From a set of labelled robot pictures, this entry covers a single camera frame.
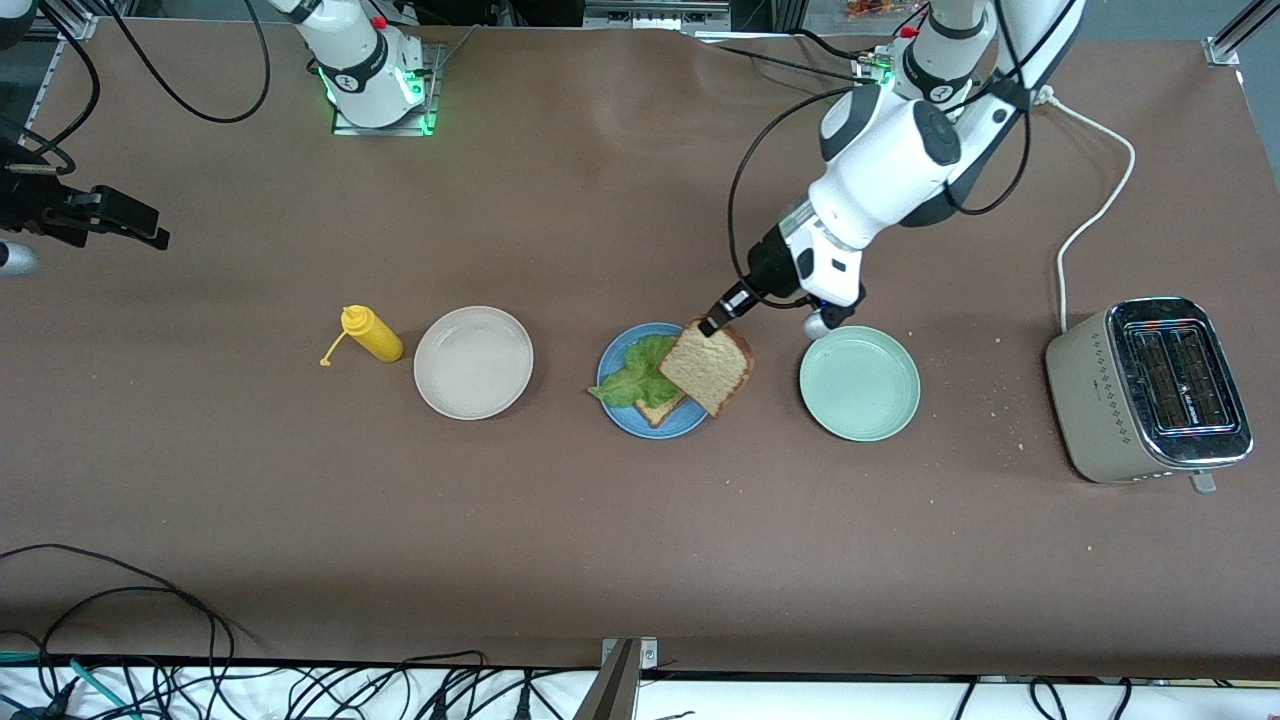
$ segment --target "white cable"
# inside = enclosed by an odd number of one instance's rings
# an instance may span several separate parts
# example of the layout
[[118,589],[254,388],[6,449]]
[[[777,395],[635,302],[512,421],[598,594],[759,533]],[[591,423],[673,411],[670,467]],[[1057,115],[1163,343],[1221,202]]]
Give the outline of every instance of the white cable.
[[1093,223],[1098,222],[1098,219],[1101,219],[1102,215],[1106,215],[1107,210],[1111,209],[1111,204],[1116,201],[1116,197],[1120,196],[1120,191],[1124,190],[1124,186],[1129,183],[1129,176],[1133,174],[1133,165],[1138,160],[1138,151],[1133,149],[1132,142],[1121,137],[1120,133],[1117,133],[1116,131],[1103,126],[1102,123],[1091,120],[1089,118],[1085,118],[1084,115],[1064,105],[1062,101],[1053,95],[1053,88],[1051,86],[1046,85],[1044,87],[1041,88],[1039,94],[1036,96],[1036,104],[1052,105],[1057,108],[1059,110],[1066,113],[1068,115],[1075,118],[1076,120],[1080,120],[1082,123],[1092,127],[1093,129],[1108,135],[1112,140],[1115,140],[1120,145],[1124,145],[1125,150],[1129,151],[1129,167],[1125,168],[1124,176],[1121,176],[1120,182],[1116,183],[1116,188],[1111,191],[1111,196],[1107,197],[1107,201],[1102,204],[1102,208],[1100,208],[1098,211],[1094,213],[1092,218],[1084,220],[1084,223],[1080,227],[1075,228],[1075,232],[1068,236],[1068,238],[1062,241],[1062,246],[1057,249],[1057,261],[1056,261],[1057,323],[1061,331],[1065,333],[1066,332],[1066,272],[1062,269],[1062,258],[1066,256],[1066,250],[1071,247],[1071,243],[1075,242],[1075,238],[1084,234],[1084,231],[1089,229],[1089,227],[1093,225]]

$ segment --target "white plate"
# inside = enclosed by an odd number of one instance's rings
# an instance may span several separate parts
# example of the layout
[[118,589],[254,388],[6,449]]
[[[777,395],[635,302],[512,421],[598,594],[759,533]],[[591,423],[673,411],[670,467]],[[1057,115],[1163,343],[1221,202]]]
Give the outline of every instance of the white plate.
[[483,420],[511,407],[534,374],[534,343],[509,314],[481,305],[435,322],[413,355],[422,400],[454,420]]

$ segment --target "blue plate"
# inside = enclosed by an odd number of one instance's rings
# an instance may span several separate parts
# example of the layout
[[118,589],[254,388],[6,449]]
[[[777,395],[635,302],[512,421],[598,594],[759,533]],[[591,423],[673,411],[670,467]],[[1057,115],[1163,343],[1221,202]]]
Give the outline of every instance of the blue plate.
[[[652,334],[677,336],[682,329],[684,328],[680,325],[671,323],[645,323],[620,334],[613,340],[613,342],[609,343],[608,347],[604,348],[604,356],[600,357],[600,366],[595,372],[595,384],[603,383],[604,378],[617,373],[623,365],[627,364],[627,348],[631,347],[637,340]],[[649,420],[645,420],[644,415],[641,415],[634,405],[627,405],[626,407],[609,407],[603,402],[600,405],[604,407],[604,413],[611,420],[613,420],[614,424],[623,430],[645,439],[668,439],[680,437],[696,428],[699,423],[707,419],[707,411],[687,397],[680,404],[680,407],[676,407],[671,415],[667,415],[667,419],[663,420],[657,428],[649,425]]]

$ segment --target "bread slice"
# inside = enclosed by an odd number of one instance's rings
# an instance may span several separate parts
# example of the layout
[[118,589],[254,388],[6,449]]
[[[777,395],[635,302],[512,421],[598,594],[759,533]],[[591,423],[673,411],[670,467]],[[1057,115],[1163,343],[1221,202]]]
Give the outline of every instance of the bread slice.
[[701,320],[694,318],[685,325],[658,370],[713,418],[719,418],[730,398],[746,384],[755,356],[751,346],[731,328],[703,337],[698,329]]
[[681,392],[676,397],[672,397],[671,400],[663,402],[657,407],[649,407],[648,405],[645,405],[644,400],[637,400],[636,410],[639,410],[640,414],[644,415],[645,420],[649,420],[650,428],[657,428],[667,419],[667,415],[671,415],[676,410],[676,407],[680,407],[680,404],[684,402],[685,398],[687,397],[689,397],[687,395]]

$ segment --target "plate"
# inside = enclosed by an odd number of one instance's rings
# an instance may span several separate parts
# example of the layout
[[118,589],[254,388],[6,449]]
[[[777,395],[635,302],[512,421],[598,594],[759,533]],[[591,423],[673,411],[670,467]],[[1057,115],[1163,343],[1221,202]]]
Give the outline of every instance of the plate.
[[[645,323],[620,334],[604,348],[604,355],[600,357],[600,366],[595,370],[595,384],[603,383],[604,378],[617,373],[627,364],[627,348],[637,340],[652,334],[677,336],[682,329],[685,328],[672,323]],[[602,402],[600,406],[604,407],[604,413],[620,428],[645,439],[680,437],[707,419],[707,411],[703,410],[701,405],[687,397],[657,428],[652,427],[649,420],[644,419],[644,415],[635,409],[635,405],[609,407]]]
[[920,405],[920,373],[892,337],[859,325],[836,328],[805,351],[800,396],[832,433],[874,442],[911,421]]
[[413,355],[413,380],[436,413],[483,420],[511,407],[534,374],[534,343],[520,320],[481,305],[431,325]]

